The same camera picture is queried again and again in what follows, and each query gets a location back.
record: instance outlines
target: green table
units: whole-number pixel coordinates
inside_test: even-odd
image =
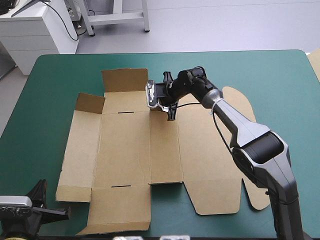
[[[40,57],[0,138],[0,194],[24,195],[48,180],[50,208],[71,206],[72,217],[44,225],[41,235],[72,236],[86,226],[88,203],[55,202],[55,193],[79,92],[103,96],[101,70],[164,71],[203,66],[219,88],[232,86],[250,100],[258,122],[289,144],[304,229],[320,237],[320,86],[299,50],[147,54],[46,55]],[[143,236],[275,237],[271,208],[254,211],[242,191],[240,211],[197,215],[183,184],[152,186],[152,221]]]

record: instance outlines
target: white cabinet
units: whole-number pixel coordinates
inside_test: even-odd
[[[8,13],[0,15],[0,42],[23,74],[29,75],[37,58],[47,54],[75,54],[78,42],[72,40],[59,16],[42,2],[11,17],[27,0]],[[49,3],[62,17],[71,36],[77,33],[69,17],[64,0]]]

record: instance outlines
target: cabinet drawer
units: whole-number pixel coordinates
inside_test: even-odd
[[[59,54],[58,50],[8,51],[24,75],[29,75],[38,57]]]
[[[2,36],[0,42],[7,51],[56,50],[50,35],[45,36]]]
[[[43,20],[2,21],[0,37],[50,35]]]

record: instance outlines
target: robotic arm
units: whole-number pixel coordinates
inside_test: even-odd
[[[288,145],[281,137],[267,126],[250,121],[229,105],[222,92],[207,79],[203,67],[183,70],[174,80],[170,72],[163,75],[162,83],[147,82],[148,107],[162,108],[168,113],[168,121],[173,121],[179,99],[192,94],[204,108],[212,109],[214,121],[216,114],[231,132],[227,148],[237,167],[258,188],[268,189],[266,194],[270,198],[277,238],[311,240],[303,232],[297,183],[291,169]]]

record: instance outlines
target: flattened cardboard box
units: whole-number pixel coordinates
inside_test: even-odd
[[[198,214],[231,214],[239,210],[243,179],[251,205],[268,206],[265,189],[238,170],[207,109],[191,105],[167,121],[167,113],[146,105],[146,69],[106,70],[102,78],[104,97],[78,95],[56,191],[57,201],[90,202],[78,234],[147,230],[150,184],[184,182]],[[255,121],[243,94],[231,87],[223,94]],[[189,94],[179,103],[194,101]]]

